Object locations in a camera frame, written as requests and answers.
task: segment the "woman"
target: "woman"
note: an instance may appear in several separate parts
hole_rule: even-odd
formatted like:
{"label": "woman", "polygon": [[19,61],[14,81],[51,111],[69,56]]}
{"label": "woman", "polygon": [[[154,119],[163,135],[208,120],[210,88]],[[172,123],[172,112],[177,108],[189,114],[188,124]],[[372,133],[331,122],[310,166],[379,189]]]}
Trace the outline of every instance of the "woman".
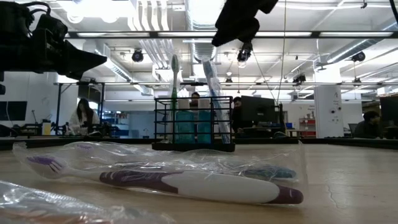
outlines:
{"label": "woman", "polygon": [[90,108],[86,99],[81,99],[75,112],[73,112],[70,118],[69,125],[75,133],[82,133],[82,126],[86,123],[88,127],[92,124],[99,124],[100,118]]}

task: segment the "toothbrush handle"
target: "toothbrush handle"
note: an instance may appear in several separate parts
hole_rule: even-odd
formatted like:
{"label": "toothbrush handle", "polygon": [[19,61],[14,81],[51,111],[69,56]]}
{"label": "toothbrush handle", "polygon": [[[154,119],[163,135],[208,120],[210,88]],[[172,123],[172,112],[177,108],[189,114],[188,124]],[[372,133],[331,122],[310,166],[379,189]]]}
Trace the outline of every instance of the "toothbrush handle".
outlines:
{"label": "toothbrush handle", "polygon": [[163,192],[178,194],[178,188],[162,182],[162,178],[183,172],[137,172],[133,170],[120,170],[116,172],[102,172],[99,180],[104,184],[115,187],[143,187]]}

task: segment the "ceiling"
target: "ceiling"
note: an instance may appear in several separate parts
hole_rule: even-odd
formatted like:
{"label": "ceiling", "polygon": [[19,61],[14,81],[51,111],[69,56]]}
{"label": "ceiling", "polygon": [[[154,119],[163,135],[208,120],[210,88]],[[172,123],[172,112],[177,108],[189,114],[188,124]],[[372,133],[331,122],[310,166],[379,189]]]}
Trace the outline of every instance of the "ceiling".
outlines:
{"label": "ceiling", "polygon": [[[203,1],[206,7],[198,7],[196,14],[209,13],[212,3],[222,0],[191,0]],[[158,23],[160,24],[160,1],[155,1],[158,9]],[[392,21],[393,15],[389,8],[388,1],[373,0],[366,1],[367,8],[361,9],[362,1],[345,0],[289,0],[279,1],[274,10],[265,15],[258,12],[256,18],[260,22],[260,30],[380,30],[382,25]],[[151,1],[149,5],[149,28],[154,30],[151,24]],[[68,20],[67,12],[69,7],[74,4],[71,1],[49,1],[53,9],[52,15],[62,19],[70,30],[77,31],[111,31],[111,30],[131,30],[127,23],[126,15],[131,10],[130,0],[96,0],[95,9],[99,15],[109,14],[118,15],[119,19],[114,23],[107,23],[100,17],[85,17],[81,22],[74,24]],[[142,1],[139,1],[139,15],[142,14]],[[167,23],[170,30],[188,30],[187,12],[184,0],[167,1]],[[106,44],[111,49],[111,58],[124,67],[133,77],[140,82],[157,82],[152,75],[153,62],[144,50],[144,60],[136,63],[131,59],[134,49],[143,48],[140,40],[137,39],[101,39],[96,40],[99,45]],[[253,53],[247,61],[246,67],[239,68],[236,60],[236,53],[241,48],[242,43],[238,40],[218,47],[216,50],[216,68],[220,80],[223,82],[227,77],[226,73],[232,73],[234,82],[263,82],[264,78],[270,82],[292,81],[292,77],[303,72],[307,81],[312,80],[314,73],[313,62],[319,55],[328,55],[343,46],[351,43],[354,39],[254,39]],[[173,51],[178,53],[181,59],[182,77],[192,78],[195,71],[191,53],[191,44],[183,43],[182,39],[172,39]],[[355,75],[362,75],[374,72],[395,63],[393,58],[398,56],[398,41],[395,39],[383,40],[373,45],[363,52],[366,59],[363,62],[354,63],[342,61],[338,63],[343,81],[351,81]],[[293,69],[301,65],[300,70],[290,73]],[[367,82],[380,82],[386,78],[397,75],[398,69],[392,69],[373,77],[368,78]],[[107,70],[104,66],[95,68],[90,75],[95,74],[94,78],[101,82],[115,82],[115,74]]]}

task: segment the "white toothbrush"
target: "white toothbrush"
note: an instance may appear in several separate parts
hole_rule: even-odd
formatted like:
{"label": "white toothbrush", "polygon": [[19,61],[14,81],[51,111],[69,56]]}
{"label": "white toothbrush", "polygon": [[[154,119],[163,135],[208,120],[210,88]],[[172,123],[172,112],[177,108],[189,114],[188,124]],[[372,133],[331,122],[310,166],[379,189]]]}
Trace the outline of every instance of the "white toothbrush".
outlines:
{"label": "white toothbrush", "polygon": [[80,177],[115,187],[145,188],[186,197],[238,203],[301,203],[300,191],[271,182],[204,172],[87,172],[68,167],[54,157],[26,157],[36,173],[49,179]]}

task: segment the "computer monitor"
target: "computer monitor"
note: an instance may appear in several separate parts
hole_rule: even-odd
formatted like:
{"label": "computer monitor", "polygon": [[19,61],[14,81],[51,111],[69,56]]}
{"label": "computer monitor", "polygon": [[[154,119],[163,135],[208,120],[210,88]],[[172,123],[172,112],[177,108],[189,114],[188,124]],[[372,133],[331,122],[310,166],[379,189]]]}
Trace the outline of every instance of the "computer monitor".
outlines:
{"label": "computer monitor", "polygon": [[398,122],[398,96],[380,97],[380,106],[384,122]]}
{"label": "computer monitor", "polygon": [[275,100],[242,96],[242,120],[278,123]]}
{"label": "computer monitor", "polygon": [[2,101],[0,102],[0,121],[25,121],[26,108],[27,101]]}

